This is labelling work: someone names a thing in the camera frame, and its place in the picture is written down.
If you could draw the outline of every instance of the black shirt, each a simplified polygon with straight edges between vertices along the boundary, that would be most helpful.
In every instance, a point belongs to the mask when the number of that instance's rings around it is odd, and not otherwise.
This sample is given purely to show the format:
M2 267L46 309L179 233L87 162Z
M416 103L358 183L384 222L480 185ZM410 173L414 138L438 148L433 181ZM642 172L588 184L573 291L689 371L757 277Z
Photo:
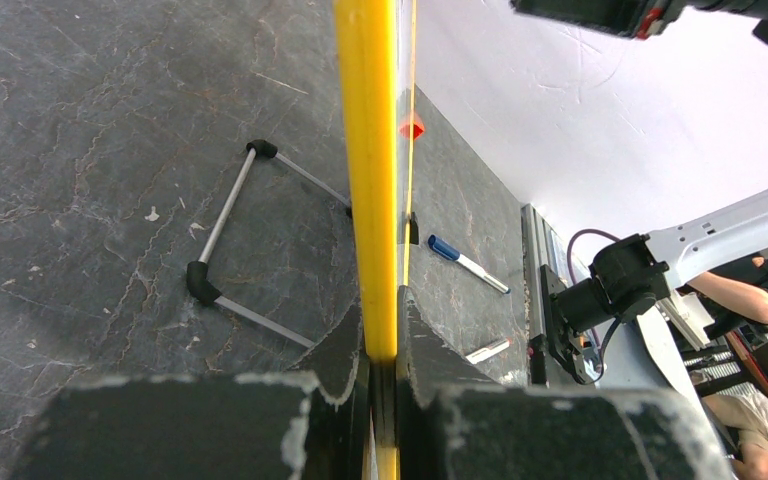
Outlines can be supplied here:
M711 273L739 282L748 283L749 285L754 285L768 293L768 260L766 260L760 267L756 267L755 264L752 263L752 259L758 256L759 255L756 253L738 258L737 260L733 260L711 270ZM700 300L702 305L714 319L714 324L705 328L708 336L712 339L733 329L741 320L752 322L748 318L726 309L710 298L700 297Z

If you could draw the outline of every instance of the blue marker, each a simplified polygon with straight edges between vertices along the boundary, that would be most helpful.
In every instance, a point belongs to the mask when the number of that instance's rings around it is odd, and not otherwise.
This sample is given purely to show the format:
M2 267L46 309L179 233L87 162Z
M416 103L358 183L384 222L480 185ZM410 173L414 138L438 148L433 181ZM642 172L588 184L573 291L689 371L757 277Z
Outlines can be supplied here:
M487 273L487 270L481 268L481 266L477 263L461 255L461 252L457 251L454 247L444 242L436 235L431 235L428 237L428 246L431 247L431 250L439 253L443 258L451 260L455 263L460 263L464 266L464 268L475 274L475 276L478 278L489 283L496 290L502 293L511 293L511 289L508 288L504 283L500 282L493 275Z

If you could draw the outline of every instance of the cable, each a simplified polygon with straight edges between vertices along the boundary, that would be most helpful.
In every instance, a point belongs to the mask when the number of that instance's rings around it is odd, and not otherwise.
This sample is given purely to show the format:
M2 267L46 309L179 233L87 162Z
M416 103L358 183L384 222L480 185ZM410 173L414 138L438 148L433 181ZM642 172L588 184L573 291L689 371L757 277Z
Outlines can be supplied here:
M569 270L570 279L572 280L573 285L578 283L578 281L575 278L575 269L573 269L573 266L572 266L572 247L573 245L575 245L575 241L578 240L578 237L581 237L582 235L588 235L588 234L600 235L614 242L620 241L620 238L617 237L616 235L612 235L604 230L599 230L598 228L585 228L584 230L576 232L576 234L573 235L572 238L570 239L569 245L567 245L567 269ZM611 326L608 327L608 331L605 332L605 340L602 342L599 341L599 334L596 333L596 329L595 328L590 329L590 335L593 337L593 341L596 343L596 346L599 347L599 364L601 368L599 369L599 376L596 377L595 380L587 383L583 383L583 382L579 382L579 383L582 383L583 385L592 385L602 379L602 375L605 374L605 350L608 348L608 342L611 340L611 337L614 336L614 332L617 331L617 327L619 327L621 323L622 323L622 320L620 320L619 318L614 320L614 323L612 323Z

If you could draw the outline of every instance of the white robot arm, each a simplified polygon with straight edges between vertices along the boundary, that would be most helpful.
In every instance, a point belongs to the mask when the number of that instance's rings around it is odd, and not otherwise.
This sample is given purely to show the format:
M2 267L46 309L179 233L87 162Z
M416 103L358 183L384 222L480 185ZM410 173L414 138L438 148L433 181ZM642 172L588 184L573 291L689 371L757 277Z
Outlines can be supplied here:
M768 248L768 189L716 212L664 230L646 241L665 262L667 285L678 288L700 273Z

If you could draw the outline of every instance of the blue marker cap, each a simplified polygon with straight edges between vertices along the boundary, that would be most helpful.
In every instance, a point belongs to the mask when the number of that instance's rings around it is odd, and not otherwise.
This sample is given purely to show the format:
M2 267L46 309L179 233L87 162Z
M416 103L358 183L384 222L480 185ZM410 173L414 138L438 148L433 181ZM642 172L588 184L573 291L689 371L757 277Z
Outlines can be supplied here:
M428 246L431 247L431 250L439 253L447 260L455 261L461 256L461 252L457 251L455 247L437 238L436 235L431 235L428 237Z

